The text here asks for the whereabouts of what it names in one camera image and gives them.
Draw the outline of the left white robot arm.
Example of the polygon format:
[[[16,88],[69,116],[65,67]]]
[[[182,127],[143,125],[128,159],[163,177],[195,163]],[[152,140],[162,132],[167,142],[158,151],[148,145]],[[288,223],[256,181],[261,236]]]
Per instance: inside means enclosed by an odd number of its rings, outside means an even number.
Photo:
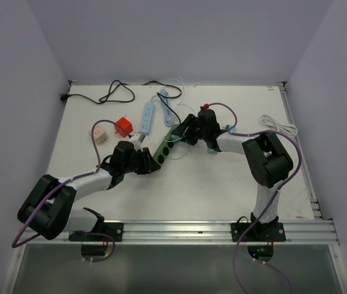
[[[75,209],[75,201],[116,187],[128,173],[148,175],[160,169],[161,156],[152,157],[148,148],[120,141],[111,155],[95,170],[69,178],[43,175],[18,211],[23,224],[17,237],[30,228],[36,236],[51,240],[63,231],[83,232],[90,240],[105,232],[102,215],[90,208]]]

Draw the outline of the yellow charger plug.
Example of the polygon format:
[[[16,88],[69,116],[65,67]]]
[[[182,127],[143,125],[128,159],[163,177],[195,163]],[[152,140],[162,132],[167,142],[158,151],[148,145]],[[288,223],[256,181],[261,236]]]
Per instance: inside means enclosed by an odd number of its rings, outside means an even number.
[[[216,153],[216,151],[214,151],[214,150],[211,149],[211,148],[207,148],[207,151],[208,151],[209,153],[212,153],[212,154],[215,154],[215,153]]]

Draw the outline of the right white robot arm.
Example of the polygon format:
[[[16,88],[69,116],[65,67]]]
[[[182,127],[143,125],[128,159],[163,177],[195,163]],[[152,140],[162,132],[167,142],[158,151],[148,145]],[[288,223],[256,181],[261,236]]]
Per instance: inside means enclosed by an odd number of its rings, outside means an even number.
[[[234,242],[239,239],[246,242],[286,241],[283,224],[278,220],[278,186],[288,179],[293,161],[275,133],[237,135],[231,129],[220,127],[213,110],[202,109],[197,116],[188,115],[171,134],[192,146],[202,140],[215,152],[245,156],[258,189],[250,217],[240,217],[230,224]]]

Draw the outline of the red cube socket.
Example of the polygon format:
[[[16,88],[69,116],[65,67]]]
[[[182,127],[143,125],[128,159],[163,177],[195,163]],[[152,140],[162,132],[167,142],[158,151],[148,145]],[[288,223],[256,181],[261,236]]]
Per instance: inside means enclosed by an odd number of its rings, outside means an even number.
[[[121,117],[114,123],[114,128],[116,133],[118,133],[121,137],[131,137],[133,132],[132,123],[126,118]]]

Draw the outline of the pink cube socket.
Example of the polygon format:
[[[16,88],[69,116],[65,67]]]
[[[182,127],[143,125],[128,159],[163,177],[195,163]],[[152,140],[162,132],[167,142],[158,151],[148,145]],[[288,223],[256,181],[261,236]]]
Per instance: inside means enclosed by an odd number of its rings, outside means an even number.
[[[100,125],[96,125],[93,129],[91,129],[89,131],[89,135],[93,136],[93,139],[97,146],[105,143],[108,140],[108,134],[106,130]]]

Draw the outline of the green power strip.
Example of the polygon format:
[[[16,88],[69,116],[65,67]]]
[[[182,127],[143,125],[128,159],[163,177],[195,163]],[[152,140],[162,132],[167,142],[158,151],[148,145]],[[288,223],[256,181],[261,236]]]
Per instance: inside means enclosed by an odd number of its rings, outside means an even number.
[[[152,157],[160,167],[167,160],[175,144],[181,140],[180,137],[173,134],[173,131],[176,130],[178,127],[178,124],[174,124],[171,127],[171,129],[166,133],[166,135],[162,137],[162,141]]]

